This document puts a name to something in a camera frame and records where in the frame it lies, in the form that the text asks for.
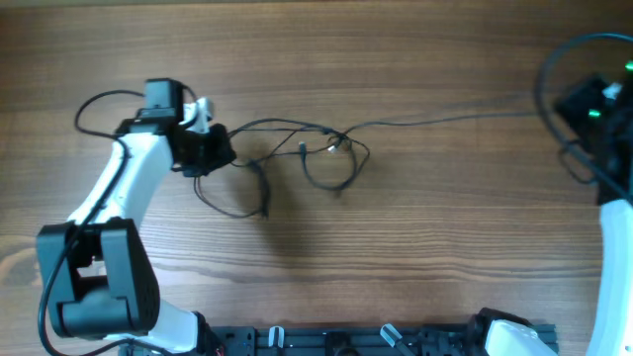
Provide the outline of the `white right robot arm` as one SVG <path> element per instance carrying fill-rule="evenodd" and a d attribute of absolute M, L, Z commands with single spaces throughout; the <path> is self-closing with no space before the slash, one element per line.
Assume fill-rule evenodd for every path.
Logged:
<path fill-rule="evenodd" d="M 588 355 L 632 353 L 632 64 L 621 80 L 593 75 L 555 101 L 597 183 L 602 268 Z"/>

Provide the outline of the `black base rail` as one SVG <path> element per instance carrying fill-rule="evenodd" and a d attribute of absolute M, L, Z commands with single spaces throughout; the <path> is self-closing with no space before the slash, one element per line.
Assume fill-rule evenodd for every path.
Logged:
<path fill-rule="evenodd" d="M 212 355 L 337 356 L 337 355 L 486 355 L 480 328 L 436 324 L 383 332 L 374 328 L 212 327 Z"/>

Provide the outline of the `black USB cable long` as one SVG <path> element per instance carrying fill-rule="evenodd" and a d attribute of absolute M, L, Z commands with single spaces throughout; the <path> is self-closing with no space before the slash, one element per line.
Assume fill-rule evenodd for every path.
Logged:
<path fill-rule="evenodd" d="M 252 212 L 241 214 L 231 213 L 223 210 L 218 206 L 212 204 L 211 201 L 205 196 L 203 192 L 201 177 L 195 178 L 193 181 L 193 191 L 197 198 L 207 207 L 226 217 L 236 220 L 248 219 L 254 216 L 261 216 L 264 219 L 267 219 L 269 217 L 272 190 L 266 174 L 265 166 L 273 158 L 291 155 L 298 156 L 300 158 L 303 174 L 313 187 L 323 191 L 341 193 L 344 190 L 348 189 L 356 181 L 371 156 L 371 150 L 365 143 L 354 139 L 349 135 L 352 129 L 348 129 L 342 132 L 324 125 L 293 121 L 288 119 L 266 118 L 255 120 L 230 131 L 228 133 L 228 137 L 234 138 L 236 135 L 244 132 L 258 131 L 288 132 L 289 134 L 266 156 L 256 159 L 249 159 L 244 164 L 238 165 L 238 168 L 247 168 L 256 175 L 260 193 L 260 204 L 256 209 L 254 209 Z M 326 135 L 328 137 L 327 146 L 315 150 L 308 150 L 307 144 L 304 141 L 300 141 L 299 148 L 296 151 L 279 152 L 279 149 L 284 146 L 295 134 L 298 133 L 320 133 L 322 135 Z M 308 158 L 326 150 L 331 150 L 332 148 L 342 148 L 343 146 L 347 147 L 347 155 L 351 160 L 351 172 L 349 173 L 347 178 L 342 182 L 336 184 L 325 184 L 318 181 L 310 171 Z"/>

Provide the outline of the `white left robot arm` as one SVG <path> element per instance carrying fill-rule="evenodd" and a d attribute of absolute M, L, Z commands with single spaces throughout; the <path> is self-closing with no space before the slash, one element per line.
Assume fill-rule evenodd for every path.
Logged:
<path fill-rule="evenodd" d="M 212 125 L 207 101 L 170 78 L 149 79 L 144 105 L 104 138 L 110 160 L 86 200 L 64 223 L 44 226 L 36 239 L 43 279 L 40 342 L 49 337 L 102 340 L 102 354 L 222 355 L 223 342 L 198 312 L 160 297 L 139 236 L 153 194 L 171 171 L 205 176 L 235 158 L 226 128 Z"/>

